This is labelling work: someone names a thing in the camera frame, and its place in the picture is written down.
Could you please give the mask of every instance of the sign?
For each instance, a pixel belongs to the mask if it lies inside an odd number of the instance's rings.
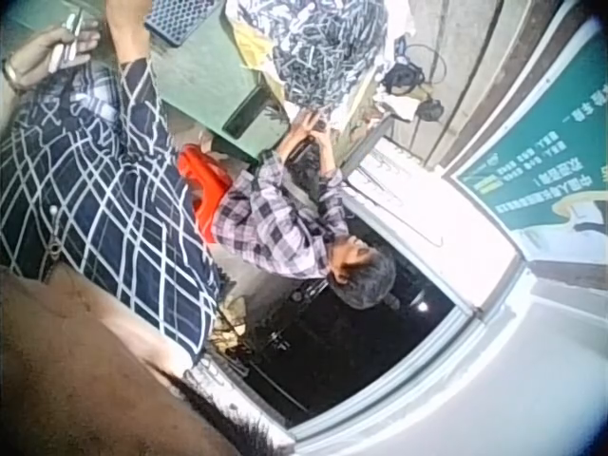
[[[606,75],[604,39],[588,22],[528,97],[540,98],[457,173],[526,259],[607,262]]]

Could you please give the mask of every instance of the shirt sleeve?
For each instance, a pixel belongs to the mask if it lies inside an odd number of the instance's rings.
[[[277,265],[284,265],[290,274],[310,271],[318,275],[319,255],[315,249],[324,249],[323,240],[313,238],[302,227],[296,209],[287,200],[282,189],[285,167],[275,151],[262,155],[251,194],[252,216],[255,218],[257,235],[270,249]]]
[[[121,121],[131,158],[175,161],[173,137],[148,59],[121,65]]]
[[[319,177],[319,217],[326,229],[336,237],[349,233],[342,203],[341,183],[342,171],[339,169],[331,172],[329,176]]]

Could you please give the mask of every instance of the green table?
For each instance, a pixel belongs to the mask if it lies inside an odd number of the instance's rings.
[[[22,0],[15,3],[5,24],[10,30],[3,36],[5,48],[26,38],[33,30],[65,21],[75,5],[99,17],[104,10],[104,0]],[[258,116],[238,140],[222,131],[257,83],[256,73],[245,68],[240,59],[222,7],[217,8],[181,47],[171,48],[155,39],[152,59],[162,98],[240,149],[247,156],[244,158],[257,157],[285,132],[284,124],[264,115]]]

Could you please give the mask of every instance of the chair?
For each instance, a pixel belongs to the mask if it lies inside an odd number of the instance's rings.
[[[232,186],[232,179],[216,160],[203,154],[195,144],[187,144],[181,150],[178,170],[182,177],[202,189],[202,199],[196,199],[194,203],[195,219],[202,238],[215,244],[211,224],[221,199]]]

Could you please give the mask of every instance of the navy plaid shirt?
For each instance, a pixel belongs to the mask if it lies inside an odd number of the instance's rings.
[[[327,245],[348,234],[340,170],[319,177],[317,214],[283,186],[286,170],[275,151],[260,158],[256,175],[243,171],[221,201],[212,226],[216,241],[269,273],[327,276]]]
[[[61,71],[24,96],[8,133],[0,264],[43,279],[54,232],[62,261],[197,358],[213,328],[219,277],[149,63],[118,76],[93,64]]]

